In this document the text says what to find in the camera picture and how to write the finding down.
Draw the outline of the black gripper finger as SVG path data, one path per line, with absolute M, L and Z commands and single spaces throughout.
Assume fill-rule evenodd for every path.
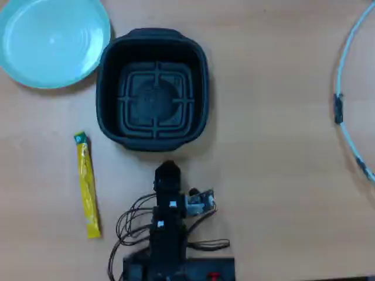
M 167 179 L 168 161 L 165 161 L 155 170 L 154 191 L 156 192 L 156 194 L 166 190 Z
M 172 160 L 169 162 L 168 184 L 169 189 L 173 192 L 177 193 L 181 190 L 181 171 Z

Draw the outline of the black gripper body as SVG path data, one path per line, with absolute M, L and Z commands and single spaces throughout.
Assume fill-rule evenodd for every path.
M 156 192 L 156 206 L 153 208 L 153 219 L 165 217 L 186 218 L 186 195 L 181 192 Z

